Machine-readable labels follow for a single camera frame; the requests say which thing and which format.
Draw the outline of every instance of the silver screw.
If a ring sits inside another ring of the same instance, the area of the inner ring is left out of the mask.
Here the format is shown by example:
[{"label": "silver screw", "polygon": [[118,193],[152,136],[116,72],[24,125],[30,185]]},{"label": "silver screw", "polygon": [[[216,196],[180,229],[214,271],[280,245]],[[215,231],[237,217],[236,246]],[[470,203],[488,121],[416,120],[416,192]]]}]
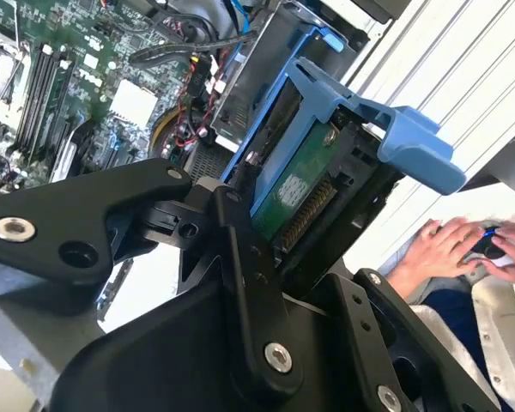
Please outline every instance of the silver screw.
[{"label": "silver screw", "polygon": [[181,173],[178,172],[175,169],[168,169],[168,174],[173,177],[174,179],[181,179],[183,176],[181,176]]},{"label": "silver screw", "polygon": [[372,282],[374,282],[377,285],[381,284],[381,279],[375,273],[370,274],[370,279],[372,279]]},{"label": "silver screw", "polygon": [[398,400],[397,395],[388,386],[378,386],[379,401],[389,410],[389,412],[401,412],[403,406],[401,401]]},{"label": "silver screw", "polygon": [[36,234],[36,227],[21,217],[3,217],[0,219],[0,239],[7,242],[28,242]]},{"label": "silver screw", "polygon": [[227,197],[234,202],[240,202],[240,196],[236,194],[234,191],[228,191]]},{"label": "silver screw", "polygon": [[325,146],[326,148],[330,146],[336,140],[336,137],[336,131],[334,129],[330,130],[323,140],[323,146]]},{"label": "silver screw", "polygon": [[265,347],[265,359],[277,372],[288,373],[292,370],[292,356],[280,343],[271,342]]}]

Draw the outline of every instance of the black metal bracket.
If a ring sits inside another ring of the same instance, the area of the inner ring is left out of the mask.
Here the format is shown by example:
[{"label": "black metal bracket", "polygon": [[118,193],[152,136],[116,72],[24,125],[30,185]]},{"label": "black metal bracket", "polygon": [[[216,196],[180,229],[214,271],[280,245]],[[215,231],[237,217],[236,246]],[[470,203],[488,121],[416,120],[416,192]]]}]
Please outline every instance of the black metal bracket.
[{"label": "black metal bracket", "polygon": [[[191,188],[186,173],[163,160],[0,197],[0,221],[28,224],[0,229],[0,298],[72,315],[94,302],[113,263],[156,242],[190,253],[182,293],[85,348],[60,379],[56,392],[64,398],[52,400],[52,411],[80,410],[79,399],[84,408],[91,403],[89,411],[133,410],[144,391],[151,409],[413,412],[408,380],[397,370],[402,358],[416,359],[410,376],[423,383],[428,411],[494,411],[372,271],[349,280],[338,262],[306,303],[283,296],[270,245],[251,227],[249,210],[232,188]],[[27,228],[31,235],[15,241]],[[175,373],[164,373],[173,365]],[[124,368],[138,367],[144,379],[132,373],[126,386]],[[195,379],[201,369],[202,382]],[[188,385],[199,391],[187,395]]]},{"label": "black metal bracket", "polygon": [[0,196],[0,220],[22,218],[35,231],[24,242],[0,238],[0,298],[62,314],[86,310],[112,271],[120,225],[107,227],[111,216],[129,226],[138,210],[183,199],[190,188],[185,172],[151,160]]},{"label": "black metal bracket", "polygon": [[359,386],[358,393],[366,410],[383,410],[385,404],[379,391],[385,388],[401,404],[399,410],[417,411],[399,384],[367,291],[350,281],[350,277],[343,262],[335,264],[306,301],[339,319],[342,328],[338,351],[348,354],[351,364],[348,373]]},{"label": "black metal bracket", "polygon": [[412,403],[435,412],[496,410],[383,277],[373,270],[359,270],[353,282],[367,291],[390,363]]}]

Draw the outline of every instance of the red wire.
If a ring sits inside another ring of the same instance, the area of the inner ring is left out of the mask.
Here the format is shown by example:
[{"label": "red wire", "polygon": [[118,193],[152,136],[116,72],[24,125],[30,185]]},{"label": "red wire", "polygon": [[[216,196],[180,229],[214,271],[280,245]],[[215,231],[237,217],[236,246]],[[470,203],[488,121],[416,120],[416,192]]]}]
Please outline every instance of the red wire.
[{"label": "red wire", "polygon": [[[205,123],[206,123],[206,119],[208,119],[209,115],[212,113],[212,111],[214,110],[214,104],[215,104],[215,101],[217,100],[217,92],[214,90],[214,87],[215,87],[215,83],[221,79],[221,77],[223,76],[223,69],[225,68],[225,63],[227,62],[227,60],[225,59],[225,57],[227,56],[228,54],[228,50],[224,50],[221,52],[221,55],[220,55],[220,66],[217,70],[217,72],[215,73],[215,76],[214,76],[214,82],[212,84],[212,91],[209,95],[209,99],[208,99],[208,110],[206,111],[206,113],[204,113],[204,116],[203,116],[203,119],[202,121],[200,122],[200,125],[198,126],[197,128],[197,132],[199,130],[201,130],[204,126],[205,126]],[[192,64],[191,65],[191,71],[195,71],[196,67]],[[184,86],[182,92],[179,94],[179,110],[181,111],[181,105],[180,105],[180,101],[181,101],[181,96],[183,95],[183,93],[185,92],[185,90],[187,89],[187,86],[189,85],[189,82],[187,79],[185,79],[186,81],[186,85]],[[186,145],[188,144],[191,144],[193,142],[195,142],[197,139],[198,139],[198,136],[195,135],[195,136],[191,136],[191,138],[189,140],[186,140],[186,141],[181,141],[179,140],[179,124],[181,122],[181,114],[179,114],[178,116],[178,123],[176,123],[176,139],[175,139],[175,144],[180,147],[180,148],[184,148]]]},{"label": "red wire", "polygon": [[194,73],[194,71],[196,69],[197,69],[197,66],[195,64],[191,63],[191,70],[187,73],[187,76],[183,80],[184,85],[179,90],[179,94],[178,94],[179,115],[178,115],[178,119],[176,121],[175,126],[173,126],[173,129],[175,130],[175,144],[176,144],[176,146],[178,146],[180,148],[183,148],[185,145],[189,144],[189,142],[190,142],[190,141],[182,142],[181,140],[179,140],[179,126],[181,125],[181,113],[182,113],[181,99],[183,98],[183,95],[187,91],[187,88],[189,87],[189,81],[191,80],[192,74]]}]

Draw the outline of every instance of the cable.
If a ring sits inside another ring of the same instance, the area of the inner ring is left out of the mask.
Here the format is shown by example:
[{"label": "cable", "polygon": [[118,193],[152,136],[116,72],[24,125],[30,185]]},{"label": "cable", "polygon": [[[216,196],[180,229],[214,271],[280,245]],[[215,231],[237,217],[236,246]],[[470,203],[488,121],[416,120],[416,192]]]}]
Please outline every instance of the cable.
[{"label": "cable", "polygon": [[0,154],[0,160],[3,161],[6,164],[6,166],[8,167],[8,173],[11,173],[11,164],[9,163],[9,160],[6,157],[2,156],[1,154]]},{"label": "cable", "polygon": [[189,131],[191,132],[191,136],[196,136],[197,131],[195,130],[195,125],[192,123],[192,99],[187,105],[187,125],[189,126]]},{"label": "cable", "polygon": [[223,49],[230,45],[238,43],[245,43],[247,41],[254,40],[258,36],[257,32],[251,31],[240,36],[232,37],[230,39],[218,40],[209,43],[184,43],[180,45],[154,45],[146,49],[136,51],[131,54],[128,58],[128,63],[131,65],[145,64],[146,68],[154,67],[158,64],[163,64],[164,59],[167,59],[168,55],[173,53],[195,53],[195,52],[209,52],[215,49]]},{"label": "cable", "polygon": [[250,30],[250,22],[248,19],[248,14],[246,13],[246,10],[242,7],[242,4],[240,4],[239,0],[231,0],[233,2],[234,7],[242,14],[244,17],[244,25],[242,26],[242,33],[248,33]]},{"label": "cable", "polygon": [[161,135],[162,131],[177,117],[181,114],[181,111],[178,107],[176,107],[174,110],[169,112],[160,122],[160,124],[156,127],[153,133],[153,137],[151,138],[151,141],[148,145],[148,151],[149,153],[153,150],[155,147],[156,141],[158,140],[158,137]]},{"label": "cable", "polygon": [[[248,17],[248,14],[240,4],[239,0],[231,0],[233,2],[234,7],[242,14],[244,17],[244,25],[242,26],[242,33],[248,33],[248,30],[250,30],[250,18]],[[227,72],[229,68],[231,67],[231,64],[233,64],[234,59],[237,57],[237,55],[240,52],[240,49],[242,48],[242,44],[237,45],[237,47],[234,49],[233,53],[229,57],[227,63],[225,64],[225,71]]]},{"label": "cable", "polygon": [[225,6],[225,9],[233,21],[234,29],[236,30],[237,34],[240,34],[239,19],[237,18],[237,14],[234,11],[233,3],[231,3],[231,0],[221,0],[221,2]]},{"label": "cable", "polygon": [[128,59],[128,62],[137,69],[151,69],[153,67],[160,66],[161,64],[166,64],[174,61],[185,61],[188,64],[190,60],[191,53],[189,51],[180,51],[176,53],[164,54],[162,56],[157,56],[155,58],[149,58],[147,60],[142,61],[131,62],[130,59]]},{"label": "cable", "polygon": [[218,39],[219,34],[217,29],[215,28],[214,24],[206,17],[202,17],[201,15],[192,15],[191,13],[173,13],[167,9],[168,3],[166,3],[166,8],[163,8],[155,0],[146,1],[166,18],[171,17],[176,21],[194,21],[207,34],[209,40],[215,41]]}]

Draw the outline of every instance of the black cable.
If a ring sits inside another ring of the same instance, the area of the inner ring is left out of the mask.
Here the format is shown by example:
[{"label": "black cable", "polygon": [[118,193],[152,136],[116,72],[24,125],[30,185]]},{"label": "black cable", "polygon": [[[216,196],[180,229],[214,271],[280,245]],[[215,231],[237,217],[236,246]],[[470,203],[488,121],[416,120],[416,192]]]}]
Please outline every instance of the black cable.
[{"label": "black cable", "polygon": [[136,51],[128,58],[128,63],[136,64],[163,64],[162,58],[167,55],[181,52],[209,52],[215,49],[222,49],[238,43],[245,43],[254,40],[258,36],[258,32],[251,31],[240,36],[235,36],[230,39],[212,41],[207,43],[184,43],[180,45],[153,45],[147,49]]},{"label": "black cable", "polygon": [[195,22],[209,37],[209,40],[214,41],[219,38],[219,32],[214,24],[206,17],[201,15],[192,15],[191,13],[173,13],[167,8],[161,7],[155,0],[146,0],[153,8],[157,9],[165,18],[172,18],[176,21],[192,21]]},{"label": "black cable", "polygon": [[192,121],[192,103],[193,103],[193,101],[191,99],[191,101],[187,105],[187,109],[186,109],[186,111],[187,111],[187,125],[189,126],[189,130],[191,131],[191,135],[198,137],[197,131],[195,130],[195,124]]},{"label": "black cable", "polygon": [[161,64],[166,64],[174,61],[181,61],[187,64],[191,63],[191,53],[189,51],[179,51],[168,54],[162,54],[160,56],[155,56],[152,58],[147,58],[138,61],[130,61],[131,56],[128,58],[128,62],[130,63],[130,65],[137,69],[143,70],[152,69],[153,67],[160,66]]},{"label": "black cable", "polygon": [[231,3],[231,0],[221,1],[223,2],[225,9],[227,10],[229,16],[231,17],[231,20],[233,21],[234,29],[237,31],[237,34],[240,34],[239,18],[237,17],[237,12],[234,10],[233,3]]}]

